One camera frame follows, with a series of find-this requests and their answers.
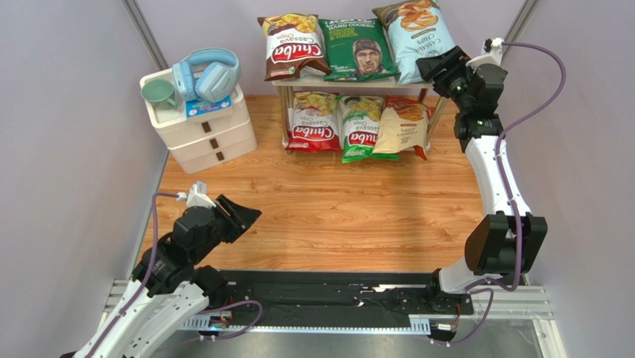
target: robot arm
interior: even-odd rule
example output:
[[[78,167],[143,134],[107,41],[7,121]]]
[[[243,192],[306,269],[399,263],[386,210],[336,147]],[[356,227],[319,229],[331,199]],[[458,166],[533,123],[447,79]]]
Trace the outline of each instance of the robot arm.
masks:
[[[235,242],[261,212],[241,207],[223,195],[212,201],[206,191],[206,184],[199,181],[188,195],[179,194],[178,200],[187,200],[188,208],[174,222],[173,231],[158,240],[154,264],[151,250],[147,250],[113,313],[84,347],[62,358],[149,357],[195,313],[223,305],[227,281],[211,266],[194,267],[222,242]],[[148,271],[150,279],[141,287]],[[170,299],[183,282],[187,282],[185,289]],[[139,289],[140,295],[124,310]]]
[[[439,289],[464,294],[467,287],[484,278],[513,274],[516,241],[522,240],[522,273],[529,271],[545,238],[544,218],[534,217],[520,195],[511,172],[505,139],[499,157],[521,215],[522,237],[516,235],[511,202],[499,171],[496,143],[503,127],[495,110],[507,72],[500,67],[502,39],[487,40],[481,56],[470,59],[461,48],[417,60],[424,81],[434,81],[435,91],[458,106],[455,137],[476,174],[485,217],[465,243],[464,257],[450,267],[437,270]]]

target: white drawer unit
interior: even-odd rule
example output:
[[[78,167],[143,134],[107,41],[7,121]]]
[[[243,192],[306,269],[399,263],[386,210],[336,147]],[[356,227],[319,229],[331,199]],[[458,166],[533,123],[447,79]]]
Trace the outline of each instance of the white drawer unit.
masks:
[[[156,78],[172,82],[172,70],[145,76],[141,87]],[[231,97],[230,107],[189,119],[180,98],[178,108],[170,110],[158,110],[145,103],[152,127],[185,173],[199,172],[256,149],[256,136],[238,84]]]
[[[141,79],[141,87],[147,82],[163,78],[172,82],[172,70],[147,75]],[[232,91],[232,105],[223,110],[218,110],[205,115],[187,119],[185,104],[180,102],[178,108],[173,110],[158,110],[146,102],[150,122],[154,130],[161,136],[163,142],[168,147],[177,147],[185,143],[194,142],[213,133],[226,131],[249,121],[249,112],[244,101],[244,95],[237,84]]]

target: light blue chip bag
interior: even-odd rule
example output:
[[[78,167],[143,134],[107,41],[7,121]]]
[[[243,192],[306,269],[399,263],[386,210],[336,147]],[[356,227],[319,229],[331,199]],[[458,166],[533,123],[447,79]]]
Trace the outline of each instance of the light blue chip bag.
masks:
[[[422,81],[417,59],[445,54],[455,46],[437,0],[404,1],[373,13],[388,32],[400,85]]]

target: drawer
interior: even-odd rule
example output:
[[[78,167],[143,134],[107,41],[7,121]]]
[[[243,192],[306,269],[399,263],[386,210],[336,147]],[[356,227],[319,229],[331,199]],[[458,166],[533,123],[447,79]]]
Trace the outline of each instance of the drawer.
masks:
[[[233,116],[215,118],[202,123],[188,122],[170,131],[157,130],[157,133],[168,148],[173,148],[219,134],[249,122],[249,112],[245,101],[233,104],[233,106]]]
[[[206,136],[203,139],[199,139],[185,145],[179,145],[172,148],[168,147],[168,149],[177,162],[186,162],[214,151],[223,150],[231,145],[238,142],[244,142],[245,140],[251,138],[255,138],[253,126],[251,125],[251,121],[247,121],[236,128],[231,128],[218,134]]]
[[[179,165],[181,165],[181,169],[183,169],[186,174],[192,174],[217,166],[218,164],[228,162],[232,159],[236,159],[237,157],[255,151],[257,147],[258,143],[256,142],[256,138],[252,137],[234,145],[230,145],[222,150],[217,150],[213,153],[203,155],[202,157],[188,160],[186,162],[179,162]]]

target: red chip bag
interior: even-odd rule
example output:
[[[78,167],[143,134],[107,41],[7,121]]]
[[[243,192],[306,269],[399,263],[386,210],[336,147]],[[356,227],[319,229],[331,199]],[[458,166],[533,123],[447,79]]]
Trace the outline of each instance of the red chip bag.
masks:
[[[341,151],[337,105],[337,95],[333,93],[296,92],[287,149]]]

